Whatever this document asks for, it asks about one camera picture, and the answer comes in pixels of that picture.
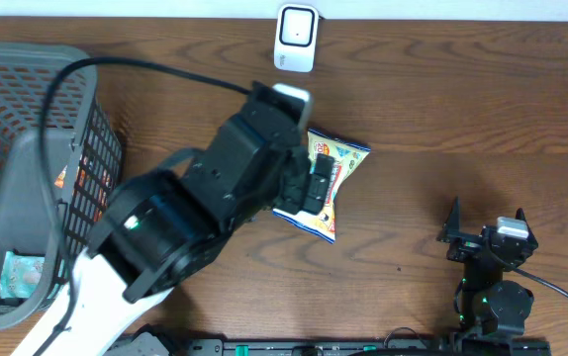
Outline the yellow wet wipes pack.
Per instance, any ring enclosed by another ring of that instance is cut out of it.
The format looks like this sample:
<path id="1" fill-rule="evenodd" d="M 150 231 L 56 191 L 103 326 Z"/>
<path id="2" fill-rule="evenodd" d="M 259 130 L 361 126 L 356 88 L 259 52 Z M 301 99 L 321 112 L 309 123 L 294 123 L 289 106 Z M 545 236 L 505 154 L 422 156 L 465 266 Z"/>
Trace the yellow wet wipes pack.
<path id="1" fill-rule="evenodd" d="M 331 136 L 317 129 L 308 129 L 308 149 L 312 161 L 311 171 L 315 169 L 318 154 L 328 155 L 334 159 L 323 208 L 316 215 L 305 212 L 291 215 L 277 209 L 273 210 L 273 215 L 334 244 L 336 238 L 335 201 L 338 189 L 362 163 L 371 148 L 364 143 Z"/>

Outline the pale green tissue pack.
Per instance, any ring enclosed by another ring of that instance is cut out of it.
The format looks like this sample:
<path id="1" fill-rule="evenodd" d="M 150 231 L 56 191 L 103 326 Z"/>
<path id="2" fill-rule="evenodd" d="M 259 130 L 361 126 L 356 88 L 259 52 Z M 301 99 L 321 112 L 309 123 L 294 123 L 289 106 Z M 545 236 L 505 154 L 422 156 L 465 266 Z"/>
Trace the pale green tissue pack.
<path id="1" fill-rule="evenodd" d="M 45 258 L 7 251 L 0 277 L 0 299 L 27 299 L 38 286 Z"/>

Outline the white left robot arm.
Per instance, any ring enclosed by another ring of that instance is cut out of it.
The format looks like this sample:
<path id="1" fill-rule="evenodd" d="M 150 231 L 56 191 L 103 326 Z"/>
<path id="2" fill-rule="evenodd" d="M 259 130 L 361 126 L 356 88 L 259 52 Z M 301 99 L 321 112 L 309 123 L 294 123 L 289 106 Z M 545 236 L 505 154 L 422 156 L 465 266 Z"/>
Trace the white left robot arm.
<path id="1" fill-rule="evenodd" d="M 332 159 L 313 165 L 303 144 L 313 105 L 307 90 L 255 84 L 206 149 L 179 150 L 116 189 L 16 353 L 101 355 L 258 212 L 317 214 Z"/>

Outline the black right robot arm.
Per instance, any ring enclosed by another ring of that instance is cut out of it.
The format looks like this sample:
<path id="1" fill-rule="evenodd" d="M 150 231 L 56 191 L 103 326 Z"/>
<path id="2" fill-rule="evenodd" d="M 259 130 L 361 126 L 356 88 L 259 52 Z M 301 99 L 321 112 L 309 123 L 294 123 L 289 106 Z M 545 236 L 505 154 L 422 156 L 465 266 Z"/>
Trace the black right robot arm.
<path id="1" fill-rule="evenodd" d="M 436 238 L 449 245 L 446 258 L 463 265 L 454 307 L 467 337 L 507 339 L 524 333 L 533 294 L 504 274 L 520 267 L 538 247 L 522 209 L 499 217 L 478 234 L 463 232 L 459 200 Z"/>

